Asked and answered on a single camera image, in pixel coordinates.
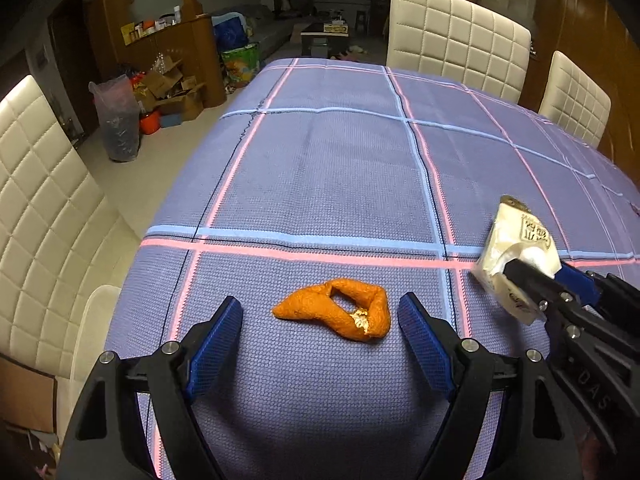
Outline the beige paper wrapper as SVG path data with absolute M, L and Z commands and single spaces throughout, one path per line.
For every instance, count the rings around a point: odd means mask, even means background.
M 549 231 L 524 203 L 511 195 L 503 195 L 472 274 L 506 312 L 530 325 L 540 317 L 541 310 L 506 277 L 504 268 L 512 260 L 520 260 L 548 278 L 554 278 L 561 270 L 561 260 Z

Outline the clear plastic bin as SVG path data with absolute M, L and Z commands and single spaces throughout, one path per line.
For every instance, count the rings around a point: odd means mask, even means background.
M 103 352 L 121 290 L 114 285 L 101 285 L 89 296 L 79 325 L 70 372 L 71 380 L 84 382 Z

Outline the cream chair far right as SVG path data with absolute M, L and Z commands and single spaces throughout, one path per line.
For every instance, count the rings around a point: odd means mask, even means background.
M 611 98 L 560 50 L 552 55 L 538 114 L 592 148 L 602 139 Z

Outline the cream chair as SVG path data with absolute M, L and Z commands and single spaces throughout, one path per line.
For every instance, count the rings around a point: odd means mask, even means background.
M 1 102 L 1 353 L 53 378 L 60 437 L 85 383 L 70 372 L 87 300 L 122 288 L 139 244 L 25 76 Z
M 592 148 L 602 139 L 611 98 L 560 50 L 552 55 L 538 114 Z

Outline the cream chair left side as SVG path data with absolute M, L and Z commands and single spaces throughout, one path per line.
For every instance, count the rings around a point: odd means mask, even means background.
M 53 378 L 60 437 L 85 383 L 70 372 L 87 300 L 122 288 L 139 244 L 25 76 L 1 102 L 1 353 Z

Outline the orange peel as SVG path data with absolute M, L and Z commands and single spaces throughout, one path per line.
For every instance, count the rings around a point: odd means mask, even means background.
M 314 322 L 353 341 L 382 339 L 390 331 L 386 290 L 351 278 L 336 278 L 292 292 L 272 308 L 283 321 Z

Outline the cream chair far end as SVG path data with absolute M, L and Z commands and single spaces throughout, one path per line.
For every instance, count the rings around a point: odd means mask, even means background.
M 520 99 L 530 31 L 468 0 L 390 0 L 386 65 Z

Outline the orange bucket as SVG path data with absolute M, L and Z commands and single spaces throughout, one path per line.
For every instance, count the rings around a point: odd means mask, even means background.
M 156 133 L 160 128 L 160 113 L 157 110 L 153 110 L 151 113 L 142 115 L 139 120 L 139 128 L 145 136 Z

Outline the grey plastic bag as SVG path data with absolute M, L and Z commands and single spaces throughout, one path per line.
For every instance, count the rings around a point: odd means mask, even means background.
M 112 162 L 132 162 L 140 148 L 140 107 L 126 75 L 102 84 L 90 81 L 106 154 Z

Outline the dark coffee table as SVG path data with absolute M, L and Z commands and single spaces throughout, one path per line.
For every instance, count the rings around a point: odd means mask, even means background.
M 314 49 L 323 48 L 320 58 L 339 58 L 349 49 L 349 27 L 344 21 L 311 23 L 300 32 L 300 55 L 314 58 Z

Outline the pile of cardboard boxes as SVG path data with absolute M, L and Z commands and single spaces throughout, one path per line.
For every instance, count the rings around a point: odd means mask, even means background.
M 183 122 L 193 120 L 204 110 L 204 82 L 182 72 L 182 61 L 160 53 L 152 67 L 130 79 L 134 97 L 145 115 L 178 115 Z

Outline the colourful printed bag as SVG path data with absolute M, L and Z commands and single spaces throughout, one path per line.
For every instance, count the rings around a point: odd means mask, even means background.
M 235 88 L 247 86 L 260 71 L 259 46 L 254 42 L 245 47 L 222 52 L 221 58 Z

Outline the wooden partition counter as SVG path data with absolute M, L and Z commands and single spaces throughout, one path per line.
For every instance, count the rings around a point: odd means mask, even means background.
M 182 62 L 182 71 L 204 84 L 203 103 L 216 107 L 226 102 L 213 24 L 198 0 L 181 0 L 181 21 L 150 36 L 126 44 L 122 26 L 132 22 L 134 0 L 89 0 L 90 44 L 104 80 L 126 67 L 148 70 L 157 55 L 168 54 Z

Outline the blue bag on sofa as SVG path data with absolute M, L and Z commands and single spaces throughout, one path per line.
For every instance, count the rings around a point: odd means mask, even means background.
M 219 52 L 244 48 L 248 45 L 246 21 L 240 12 L 227 12 L 211 18 Z

